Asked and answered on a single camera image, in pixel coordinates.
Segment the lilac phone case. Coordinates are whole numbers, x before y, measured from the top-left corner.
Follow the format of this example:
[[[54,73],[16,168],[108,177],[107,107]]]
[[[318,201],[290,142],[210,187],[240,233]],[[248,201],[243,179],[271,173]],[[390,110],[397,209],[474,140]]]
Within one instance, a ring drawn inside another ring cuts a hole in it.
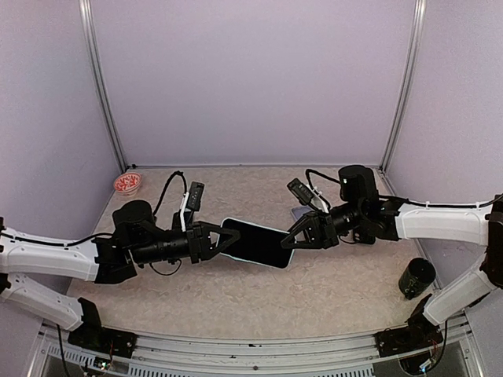
[[[304,217],[310,217],[314,210],[308,206],[298,206],[291,209],[291,214],[294,221],[298,221]]]

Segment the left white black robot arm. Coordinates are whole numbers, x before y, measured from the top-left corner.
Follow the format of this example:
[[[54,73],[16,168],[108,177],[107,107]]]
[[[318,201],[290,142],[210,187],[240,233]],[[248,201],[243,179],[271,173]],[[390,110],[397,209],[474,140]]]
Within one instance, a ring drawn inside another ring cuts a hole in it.
[[[112,357],[130,358],[137,343],[133,332],[102,325],[96,305],[60,294],[29,278],[38,273],[66,276],[94,284],[121,284],[137,268],[156,262],[192,263],[212,259],[240,238],[237,230],[204,221],[163,230],[151,205],[133,200],[116,210],[112,234],[84,240],[55,240],[1,228],[1,300],[59,325],[74,346]]]

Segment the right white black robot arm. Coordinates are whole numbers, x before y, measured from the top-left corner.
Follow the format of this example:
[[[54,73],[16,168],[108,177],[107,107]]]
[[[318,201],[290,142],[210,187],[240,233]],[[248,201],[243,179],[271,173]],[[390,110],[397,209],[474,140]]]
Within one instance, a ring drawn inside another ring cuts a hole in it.
[[[339,169],[335,180],[343,204],[330,207],[310,183],[295,178],[287,185],[310,211],[288,230],[284,249],[328,249],[348,233],[354,241],[436,239],[474,243],[485,253],[440,291],[423,298],[406,326],[374,335],[379,355],[394,356],[446,340],[440,332],[449,317],[502,287],[502,197],[485,203],[418,203],[381,195],[374,173],[363,165]]]

